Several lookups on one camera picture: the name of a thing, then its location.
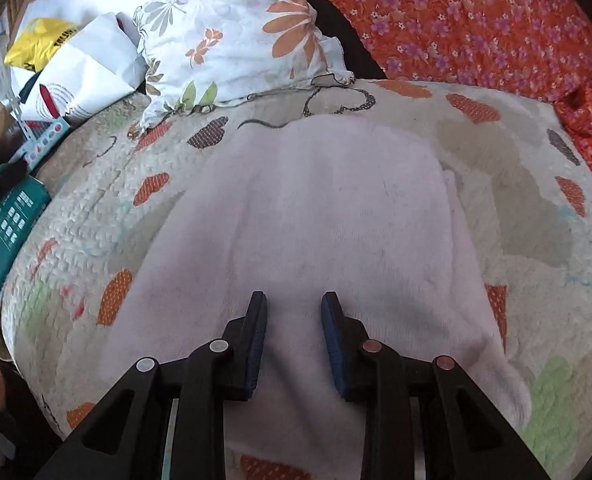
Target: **pink towel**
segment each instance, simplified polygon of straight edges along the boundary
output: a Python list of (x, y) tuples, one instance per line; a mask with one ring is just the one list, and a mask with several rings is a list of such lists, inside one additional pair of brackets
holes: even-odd
[(269, 300), (258, 389), (225, 407), (226, 444), (321, 478), (360, 478), (364, 413), (333, 387), (320, 301), (402, 355), (452, 355), (515, 426), (530, 396), (507, 363), (456, 196), (431, 147), (351, 116), (243, 126), (154, 240), (101, 373), (182, 358)]

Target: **quilted bedspread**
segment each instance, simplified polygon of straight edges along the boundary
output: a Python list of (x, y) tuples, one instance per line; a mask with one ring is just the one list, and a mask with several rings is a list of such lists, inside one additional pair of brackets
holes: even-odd
[(360, 81), (171, 117), (133, 139), (146, 104), (134, 94), (107, 108), (40, 170), (54, 199), (0, 295), (0, 355), (62, 436), (111, 386), (97, 372), (111, 324), (205, 161), (244, 121), (278, 127), (342, 113), (429, 139), (454, 171), (506, 354), (531, 389), (521, 436), (553, 478), (582, 468), (592, 453), (592, 173), (550, 105), (482, 88)]

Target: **white plastic bag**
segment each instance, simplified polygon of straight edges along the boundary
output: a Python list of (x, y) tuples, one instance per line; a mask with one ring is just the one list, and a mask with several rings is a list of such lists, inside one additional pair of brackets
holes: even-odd
[(143, 57), (115, 14), (103, 14), (54, 54), (20, 107), (22, 119), (64, 117), (75, 127), (134, 92), (145, 72)]

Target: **pillow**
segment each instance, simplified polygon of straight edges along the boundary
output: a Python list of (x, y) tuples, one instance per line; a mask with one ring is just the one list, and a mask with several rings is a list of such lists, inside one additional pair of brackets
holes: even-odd
[(138, 7), (134, 23), (151, 97), (140, 128), (173, 111), (307, 88), (320, 75), (349, 84), (340, 42), (323, 36), (315, 21), (306, 0), (151, 0)]

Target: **round metal rivet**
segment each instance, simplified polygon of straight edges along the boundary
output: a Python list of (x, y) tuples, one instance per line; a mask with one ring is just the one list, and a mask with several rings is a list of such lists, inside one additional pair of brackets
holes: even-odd
[(154, 366), (156, 366), (156, 362), (151, 357), (145, 357), (136, 363), (136, 370), (139, 372), (148, 372)]
[(449, 371), (452, 370), (452, 368), (454, 368), (456, 362), (448, 355), (441, 355), (440, 357), (438, 357), (438, 359), (436, 359), (436, 364), (441, 370)]
[(212, 341), (209, 345), (209, 350), (215, 352), (216, 354), (224, 352), (225, 350), (227, 350), (227, 348), (229, 348), (229, 343), (226, 342), (224, 339), (216, 339), (215, 341)]
[(382, 350), (382, 345), (380, 341), (376, 341), (375, 339), (367, 339), (367, 341), (362, 344), (362, 349), (365, 352), (369, 352), (370, 354), (377, 354)]

